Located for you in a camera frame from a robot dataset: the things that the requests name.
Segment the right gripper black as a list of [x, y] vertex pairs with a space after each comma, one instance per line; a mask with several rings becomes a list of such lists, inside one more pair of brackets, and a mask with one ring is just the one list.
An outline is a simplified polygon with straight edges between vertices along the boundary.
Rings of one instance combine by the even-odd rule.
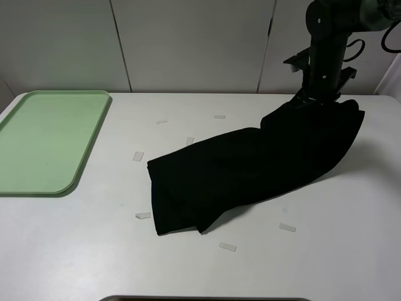
[[311, 105], [324, 105], [335, 102], [340, 97], [340, 92], [327, 95], [313, 95], [310, 91], [300, 89], [291, 99], [291, 108], [305, 108]]

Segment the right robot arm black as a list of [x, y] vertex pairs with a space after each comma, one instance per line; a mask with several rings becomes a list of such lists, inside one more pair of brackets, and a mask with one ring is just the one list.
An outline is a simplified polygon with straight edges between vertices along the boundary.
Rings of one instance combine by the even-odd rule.
[[306, 10], [310, 47], [285, 60], [294, 72], [302, 71], [301, 89], [292, 103], [334, 102], [357, 71], [342, 65], [353, 33], [384, 31], [389, 34], [400, 23], [400, 1], [313, 1]]

